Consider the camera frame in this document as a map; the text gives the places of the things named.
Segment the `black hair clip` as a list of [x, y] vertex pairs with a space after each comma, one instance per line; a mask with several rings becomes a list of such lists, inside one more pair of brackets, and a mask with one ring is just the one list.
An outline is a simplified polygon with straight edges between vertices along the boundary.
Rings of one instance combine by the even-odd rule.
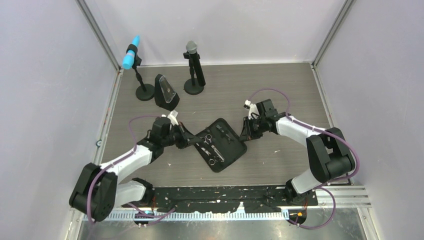
[[235, 138], [230, 135], [230, 132], [224, 125], [217, 124], [216, 128], [221, 133], [221, 135], [228, 141], [228, 143], [234, 143], [236, 141]]

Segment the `black zip tool case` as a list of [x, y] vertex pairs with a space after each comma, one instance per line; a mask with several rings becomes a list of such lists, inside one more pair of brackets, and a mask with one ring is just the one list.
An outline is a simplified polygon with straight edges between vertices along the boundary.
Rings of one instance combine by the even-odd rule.
[[[229, 134], [235, 138], [235, 142], [228, 143], [228, 141], [217, 130], [216, 128], [217, 124], [224, 125], [229, 131]], [[212, 144], [216, 146], [216, 148], [221, 152], [221, 154], [223, 155], [225, 159], [224, 162], [219, 161], [213, 166], [209, 166], [206, 163], [208, 167], [215, 173], [222, 172], [224, 169], [229, 167], [235, 161], [240, 159], [248, 150], [247, 145], [244, 142], [240, 142], [239, 135], [233, 130], [233, 128], [223, 118], [216, 119], [210, 126], [206, 127], [204, 130], [197, 133], [196, 136], [201, 138], [201, 137], [204, 137], [206, 134], [212, 135]], [[202, 147], [207, 148], [211, 152], [214, 151], [208, 144], [204, 143], [203, 140], [199, 144]], [[197, 150], [197, 151], [199, 152], [200, 156], [204, 159], [204, 157], [200, 153], [200, 150]]]

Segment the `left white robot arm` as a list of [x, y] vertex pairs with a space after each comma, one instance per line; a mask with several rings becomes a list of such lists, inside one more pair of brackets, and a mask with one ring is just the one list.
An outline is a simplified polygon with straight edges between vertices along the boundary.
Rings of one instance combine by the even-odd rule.
[[185, 149], [202, 142], [172, 115], [157, 117], [147, 135], [121, 156], [100, 165], [83, 168], [69, 197], [70, 207], [86, 214], [89, 221], [101, 222], [123, 205], [153, 203], [153, 185], [141, 178], [122, 181], [136, 170], [153, 163], [166, 147]]

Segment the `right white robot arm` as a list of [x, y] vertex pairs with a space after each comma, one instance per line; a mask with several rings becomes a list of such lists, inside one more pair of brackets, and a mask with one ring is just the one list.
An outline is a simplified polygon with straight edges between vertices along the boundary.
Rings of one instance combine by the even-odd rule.
[[256, 140], [265, 132], [271, 132], [306, 147], [309, 168], [288, 180], [283, 190], [283, 200], [289, 205], [299, 205], [316, 187], [356, 168], [340, 129], [314, 127], [289, 113], [279, 113], [270, 99], [258, 103], [246, 100], [244, 108], [248, 110], [248, 115], [243, 119], [240, 141]]

